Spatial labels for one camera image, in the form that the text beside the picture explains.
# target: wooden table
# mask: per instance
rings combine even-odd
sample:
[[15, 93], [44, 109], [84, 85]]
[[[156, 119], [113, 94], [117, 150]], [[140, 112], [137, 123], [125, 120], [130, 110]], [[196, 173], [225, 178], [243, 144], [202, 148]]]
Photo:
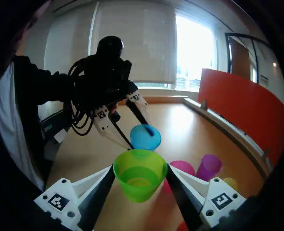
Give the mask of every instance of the wooden table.
[[[125, 106], [119, 106], [119, 127], [129, 138], [131, 129], [138, 125], [136, 117]], [[184, 160], [197, 171], [205, 154], [218, 156], [223, 167], [218, 177], [232, 177], [238, 184], [238, 192], [245, 198], [258, 193], [263, 180], [247, 156], [227, 136], [210, 122], [183, 104], [149, 104], [152, 125], [162, 136], [156, 149], [166, 162]], [[103, 138], [93, 127], [80, 137], [69, 130], [63, 141], [48, 179], [47, 186], [64, 177], [71, 182], [85, 178], [104, 167], [126, 148]], [[172, 194], [161, 191], [144, 203], [129, 201], [117, 180], [107, 196], [95, 231], [175, 231], [183, 221]]]

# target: purple plastic cup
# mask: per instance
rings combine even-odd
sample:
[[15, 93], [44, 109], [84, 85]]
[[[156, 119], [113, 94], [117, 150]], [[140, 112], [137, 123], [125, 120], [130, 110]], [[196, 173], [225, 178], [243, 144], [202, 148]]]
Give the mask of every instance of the purple plastic cup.
[[195, 177], [209, 181], [212, 179], [222, 168], [221, 160], [214, 155], [208, 154], [203, 156], [202, 162], [195, 174]]

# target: white paper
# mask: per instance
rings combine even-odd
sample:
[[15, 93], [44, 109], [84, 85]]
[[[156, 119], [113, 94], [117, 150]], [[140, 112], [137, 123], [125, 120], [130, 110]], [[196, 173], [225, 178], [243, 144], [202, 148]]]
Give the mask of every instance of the white paper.
[[67, 132], [65, 131], [65, 129], [62, 129], [61, 131], [59, 131], [54, 138], [56, 139], [57, 142], [62, 143], [62, 141], [64, 140], [65, 136], [66, 136]]

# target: window blind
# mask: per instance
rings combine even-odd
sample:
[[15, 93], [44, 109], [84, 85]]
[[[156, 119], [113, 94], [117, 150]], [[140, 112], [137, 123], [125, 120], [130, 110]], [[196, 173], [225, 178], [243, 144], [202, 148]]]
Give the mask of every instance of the window blind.
[[74, 62], [88, 56], [95, 5], [74, 8], [54, 20], [47, 38], [44, 69], [67, 74]]
[[135, 82], [174, 84], [177, 68], [175, 10], [172, 6], [142, 1], [100, 2], [92, 32], [91, 54], [100, 39], [122, 39], [123, 60], [132, 63]]

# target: blue plastic cup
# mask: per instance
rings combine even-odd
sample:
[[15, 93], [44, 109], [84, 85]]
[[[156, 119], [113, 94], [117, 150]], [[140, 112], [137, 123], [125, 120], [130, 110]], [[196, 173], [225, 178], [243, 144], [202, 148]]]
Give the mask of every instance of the blue plastic cup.
[[154, 151], [161, 143], [161, 135], [156, 128], [139, 124], [131, 130], [130, 140], [135, 149]]

